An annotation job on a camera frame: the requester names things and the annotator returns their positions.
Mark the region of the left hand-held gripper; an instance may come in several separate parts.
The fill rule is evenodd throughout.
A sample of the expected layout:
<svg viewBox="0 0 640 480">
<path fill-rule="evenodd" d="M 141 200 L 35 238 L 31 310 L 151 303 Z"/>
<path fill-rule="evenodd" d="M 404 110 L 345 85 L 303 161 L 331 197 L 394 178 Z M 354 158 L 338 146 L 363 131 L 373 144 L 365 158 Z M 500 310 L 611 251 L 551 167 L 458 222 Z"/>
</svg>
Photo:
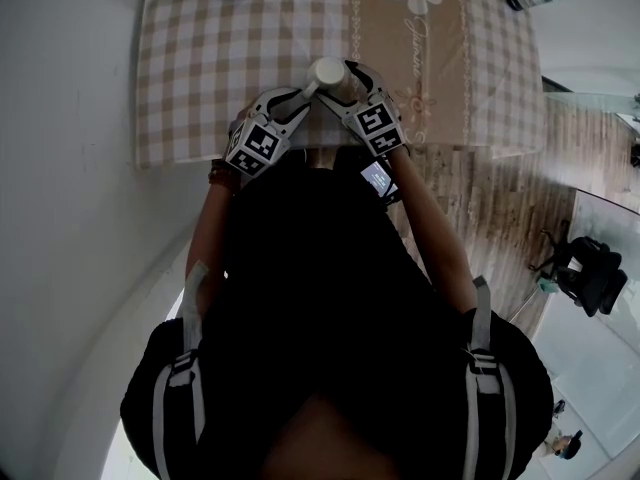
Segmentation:
<svg viewBox="0 0 640 480">
<path fill-rule="evenodd" d="M 260 94 L 246 120 L 236 129 L 234 121 L 229 126 L 223 161 L 246 176 L 260 176 L 273 167 L 290 149 L 290 137 L 309 114 L 311 102 L 305 101 L 287 115 L 273 113 L 273 109 L 299 93 L 299 88 L 278 87 Z"/>
</svg>

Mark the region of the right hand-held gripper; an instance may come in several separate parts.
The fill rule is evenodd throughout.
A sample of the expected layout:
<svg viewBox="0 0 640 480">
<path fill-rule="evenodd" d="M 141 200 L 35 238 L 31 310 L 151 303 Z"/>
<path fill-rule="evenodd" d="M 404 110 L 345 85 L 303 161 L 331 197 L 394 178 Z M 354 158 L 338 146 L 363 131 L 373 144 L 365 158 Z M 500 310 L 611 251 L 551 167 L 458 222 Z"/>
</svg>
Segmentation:
<svg viewBox="0 0 640 480">
<path fill-rule="evenodd" d="M 350 72 L 350 94 L 354 100 L 343 102 L 329 92 L 318 92 L 317 99 L 342 120 L 374 157 L 403 146 L 401 116 L 393 100 L 385 95 L 388 90 L 382 76 L 363 63 L 353 60 L 344 63 Z"/>
</svg>

